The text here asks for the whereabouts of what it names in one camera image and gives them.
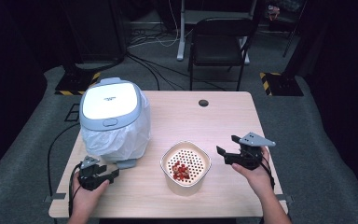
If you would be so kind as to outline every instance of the cable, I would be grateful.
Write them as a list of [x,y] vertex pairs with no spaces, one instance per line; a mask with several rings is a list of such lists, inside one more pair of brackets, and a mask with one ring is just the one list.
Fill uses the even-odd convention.
[[69,217],[72,216],[72,211],[73,211],[73,208],[74,208],[74,198],[75,198],[77,192],[79,191],[79,189],[80,189],[80,187],[81,187],[81,186],[79,186],[79,187],[77,188],[75,194],[73,194],[73,187],[72,187],[72,185],[73,185],[73,179],[74,179],[75,171],[76,171],[78,168],[80,168],[80,166],[81,166],[82,163],[83,163],[83,162],[81,161],[78,165],[75,166],[74,170],[73,170],[72,173],[71,173],[71,179],[69,180],[69,190],[68,190],[68,192],[69,192],[69,202],[68,202],[68,214],[69,214]]
[[[154,27],[151,29],[147,29],[149,31],[155,32]],[[163,31],[162,29],[160,29],[156,34],[152,34],[152,35],[147,35],[146,34],[146,29],[135,29],[132,32],[132,40],[130,41],[130,46],[129,48],[132,47],[136,47],[141,44],[144,44],[145,41],[147,39],[157,39],[157,38],[162,38],[162,37],[166,37],[168,35],[167,31]]]
[[52,186],[51,186],[51,175],[50,175],[50,154],[51,154],[51,150],[54,146],[54,143],[57,141],[57,139],[66,131],[68,131],[69,129],[75,127],[76,125],[78,125],[79,123],[73,124],[69,127],[67,127],[66,129],[64,129],[62,132],[60,132],[53,140],[53,142],[51,143],[50,147],[48,148],[48,192],[50,197],[53,197],[53,190],[52,190]]
[[[262,158],[263,158],[262,160],[264,160],[267,163],[268,168],[262,161],[259,161],[254,155],[252,155],[248,151],[244,151],[244,152],[246,152],[247,155],[250,155],[252,158],[254,158],[254,160],[257,161],[257,163],[259,165],[261,165],[263,167],[263,169],[267,172],[267,174],[269,176],[269,182],[271,183],[272,190],[274,190],[275,180],[274,180],[274,177],[272,176],[271,167],[269,166],[269,162],[266,160],[266,158],[264,156],[262,156]],[[264,224],[264,216],[261,217],[259,224]]]
[[129,53],[128,52],[128,56],[130,57],[130,58],[132,58],[133,60],[138,60],[138,63],[139,63],[139,61],[141,61],[142,63],[144,63],[145,65],[147,65],[151,70],[153,70],[157,75],[159,75],[162,79],[164,79],[164,81],[166,81],[174,90],[176,90],[176,88],[174,87],[174,86],[176,86],[176,87],[178,87],[178,88],[180,88],[180,89],[182,89],[182,90],[184,90],[185,88],[183,88],[182,86],[180,86],[180,85],[178,85],[178,84],[176,84],[176,83],[174,83],[174,82],[172,82],[172,81],[170,81],[170,80],[168,80],[166,77],[164,77],[160,72],[159,72],[159,70],[155,67],[155,66],[153,66],[152,64],[155,64],[155,63],[151,63],[150,61],[148,61],[148,60],[145,60],[145,59],[142,59],[142,58],[140,58],[140,57],[138,57],[138,56],[135,56],[135,55],[133,55],[133,54],[131,54],[131,53]]
[[173,18],[173,22],[175,23],[176,38],[172,41],[172,43],[171,43],[170,45],[163,45],[163,44],[161,43],[161,45],[164,46],[164,47],[170,47],[170,46],[172,46],[172,45],[178,40],[178,36],[179,36],[178,25],[177,25],[177,23],[176,23],[176,19],[175,19],[174,15],[173,15],[172,6],[171,6],[171,0],[169,0],[168,3],[170,4],[170,11],[171,11],[171,15],[172,15],[172,18]]
[[[178,71],[176,71],[176,70],[174,70],[174,69],[171,69],[171,68],[169,68],[169,67],[163,66],[163,65],[161,65],[161,64],[154,63],[154,62],[148,61],[148,60],[146,60],[146,59],[142,59],[142,58],[140,58],[140,57],[138,57],[138,56],[135,56],[135,55],[133,55],[133,54],[131,54],[131,53],[129,53],[129,52],[127,52],[127,55],[130,55],[131,57],[134,57],[134,58],[136,58],[136,59],[138,59],[138,60],[141,60],[141,61],[143,61],[143,62],[145,62],[145,63],[151,63],[151,64],[154,64],[154,65],[159,66],[159,67],[161,67],[161,68],[170,70],[170,71],[172,71],[172,72],[174,72],[174,73],[177,73],[177,74],[179,74],[179,75],[182,75],[182,76],[184,76],[184,77],[190,77],[190,76],[187,75],[187,74],[178,72]],[[206,83],[206,84],[208,84],[208,85],[211,85],[211,86],[213,86],[213,87],[215,87],[215,88],[217,88],[217,89],[219,89],[219,90],[226,91],[226,89],[224,89],[224,88],[222,88],[222,87],[219,87],[219,86],[217,86],[217,85],[215,85],[215,84],[213,84],[213,83],[211,83],[211,82],[204,81],[204,80],[201,80],[201,79],[198,79],[198,78],[195,78],[195,77],[194,77],[194,79],[196,79],[196,80],[198,80],[198,81],[202,81],[202,82],[204,82],[204,83]]]
[[158,78],[156,76],[156,74],[149,68],[147,67],[146,65],[144,65],[143,63],[141,63],[138,59],[134,58],[131,56],[131,54],[127,53],[127,56],[132,59],[133,61],[137,62],[138,64],[140,64],[141,66],[145,67],[147,70],[149,70],[149,72],[154,76],[154,78],[156,79],[156,82],[157,82],[157,88],[159,90],[159,82],[158,82]]

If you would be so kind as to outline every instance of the dark curtain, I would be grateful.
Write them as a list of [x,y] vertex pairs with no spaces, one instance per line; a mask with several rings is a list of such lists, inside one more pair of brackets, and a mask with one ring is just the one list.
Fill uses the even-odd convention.
[[58,3],[0,0],[0,159],[43,98],[44,72],[78,60]]
[[324,129],[358,179],[358,1],[311,3],[286,75],[307,67],[305,79]]

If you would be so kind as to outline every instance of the wooden table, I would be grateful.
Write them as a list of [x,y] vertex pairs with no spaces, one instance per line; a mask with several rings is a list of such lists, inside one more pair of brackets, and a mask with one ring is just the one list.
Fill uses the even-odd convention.
[[[264,136],[252,96],[243,91],[144,91],[151,105],[152,137],[134,168],[121,170],[99,201],[93,217],[262,217],[259,200],[246,179],[225,165],[216,146],[239,153],[240,146],[231,135],[249,132]],[[208,105],[199,105],[199,100]],[[175,143],[188,140],[201,147],[212,160],[212,167],[200,190],[191,196],[178,196],[167,187],[159,162]],[[78,136],[57,193],[64,200],[54,200],[52,217],[68,217],[68,184],[75,165],[87,155]],[[282,194],[274,164],[275,193]],[[108,165],[108,171],[115,165]],[[287,213],[285,201],[281,201]]]

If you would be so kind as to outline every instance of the plastic bag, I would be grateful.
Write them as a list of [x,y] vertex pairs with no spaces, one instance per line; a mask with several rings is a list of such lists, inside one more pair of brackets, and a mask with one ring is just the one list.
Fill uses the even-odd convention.
[[105,161],[125,161],[141,158],[150,140],[150,104],[140,91],[142,111],[138,119],[120,129],[93,131],[81,127],[83,141],[90,155],[101,156]]

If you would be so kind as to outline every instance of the black cable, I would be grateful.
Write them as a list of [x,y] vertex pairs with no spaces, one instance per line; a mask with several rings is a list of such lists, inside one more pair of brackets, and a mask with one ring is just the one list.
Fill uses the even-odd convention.
[[129,53],[127,53],[127,56],[132,59],[133,61],[137,62],[138,64],[140,64],[141,66],[145,67],[147,70],[149,70],[149,72],[154,76],[154,78],[156,79],[157,82],[157,88],[159,90],[159,82],[158,82],[158,78],[156,76],[156,74],[146,65],[144,65],[143,63],[141,63],[138,59],[133,58]]
[[[161,65],[161,64],[154,63],[154,62],[148,61],[148,60],[146,60],[146,59],[142,59],[142,58],[140,58],[140,57],[138,57],[138,56],[136,56],[136,55],[133,55],[133,54],[131,54],[131,53],[129,53],[129,52],[127,52],[127,55],[130,55],[130,56],[132,56],[132,57],[134,57],[134,58],[136,58],[136,59],[138,59],[138,60],[142,60],[142,61],[144,61],[144,62],[146,62],[146,63],[152,63],[152,64],[154,64],[154,65],[156,65],[156,66],[165,68],[165,69],[167,69],[167,70],[169,70],[169,71],[172,71],[172,72],[177,73],[177,74],[179,74],[179,75],[182,75],[182,76],[184,76],[184,77],[190,77],[190,76],[187,75],[187,74],[178,72],[178,71],[176,71],[176,70],[174,70],[174,69],[171,69],[171,68],[169,68],[169,67],[163,66],[163,65]],[[226,89],[224,89],[224,88],[222,88],[222,87],[219,87],[219,86],[217,86],[217,85],[215,85],[215,84],[213,84],[213,83],[211,83],[211,82],[204,81],[204,80],[201,80],[201,79],[198,79],[198,78],[195,78],[195,77],[194,77],[194,79],[196,79],[196,80],[198,80],[198,81],[202,81],[202,82],[204,82],[204,83],[206,83],[206,84],[208,84],[208,85],[211,85],[211,86],[213,86],[213,87],[215,87],[215,88],[217,88],[217,89],[219,89],[219,90],[227,91]]]
[[[262,160],[264,160],[264,161],[267,163],[268,168],[267,168],[267,166],[266,166],[262,161],[259,161],[259,160],[258,160],[254,155],[252,155],[250,152],[248,152],[248,151],[244,151],[244,152],[246,152],[246,154],[248,154],[248,155],[250,155],[251,157],[253,157],[253,159],[254,159],[255,161],[257,161],[257,163],[258,163],[259,165],[261,165],[261,166],[263,167],[263,169],[267,172],[267,174],[268,174],[268,176],[269,176],[269,182],[271,183],[272,190],[274,190],[275,181],[274,181],[274,177],[272,176],[271,167],[269,166],[269,162],[266,160],[266,158],[265,158],[265,157],[262,157],[262,158],[263,158]],[[264,217],[261,217],[259,224],[264,224]]]
[[104,66],[100,66],[100,67],[96,67],[96,68],[79,68],[79,67],[76,67],[76,68],[79,70],[85,71],[85,72],[98,73],[98,72],[112,68],[112,67],[122,63],[123,60],[124,60],[124,58],[122,58],[122,59],[120,58],[120,59],[117,59],[114,63],[110,63],[108,65],[104,65]]
[[159,31],[158,33],[152,34],[152,35],[146,35],[145,29],[142,29],[142,30],[139,29],[137,31],[139,31],[139,34],[133,35],[132,40],[130,41],[129,47],[136,46],[136,45],[139,45],[142,43],[146,43],[146,40],[149,40],[149,39],[159,39],[159,38],[164,38],[169,35],[167,33],[167,31]]
[[164,76],[159,72],[159,70],[158,70],[155,66],[152,65],[152,64],[154,64],[154,63],[151,63],[151,62],[149,62],[149,61],[147,61],[147,60],[145,60],[145,59],[142,59],[142,58],[140,58],[140,57],[138,57],[138,56],[135,56],[135,55],[133,55],[133,54],[131,54],[131,53],[129,53],[129,52],[128,52],[128,56],[129,56],[130,58],[133,58],[133,60],[136,59],[136,60],[139,60],[139,61],[141,61],[142,63],[146,64],[151,70],[154,70],[157,75],[159,75],[162,79],[164,79],[164,81],[166,81],[175,91],[176,91],[176,88],[175,88],[174,86],[179,87],[179,88],[182,89],[182,90],[185,89],[185,88],[181,87],[180,85],[178,85],[178,84],[176,84],[176,83],[174,83],[174,82],[168,80],[166,77],[164,77]]
[[80,189],[81,186],[79,186],[75,192],[75,194],[73,194],[73,179],[74,179],[74,175],[75,175],[75,171],[76,169],[80,168],[81,164],[83,162],[80,162],[78,165],[75,166],[74,170],[72,171],[71,173],[71,179],[69,180],[69,200],[68,200],[68,214],[69,214],[69,217],[72,215],[72,211],[73,211],[73,208],[74,208],[74,198],[77,194],[77,191]]
[[53,140],[53,142],[51,143],[50,147],[48,148],[48,192],[49,192],[49,196],[52,198],[53,197],[53,190],[52,190],[52,186],[51,186],[51,175],[50,175],[50,154],[51,154],[51,150],[54,146],[54,143],[57,141],[57,139],[66,131],[68,131],[69,129],[75,127],[76,125],[78,125],[79,123],[73,124],[69,127],[67,127],[66,129],[64,129],[62,132],[60,132]]

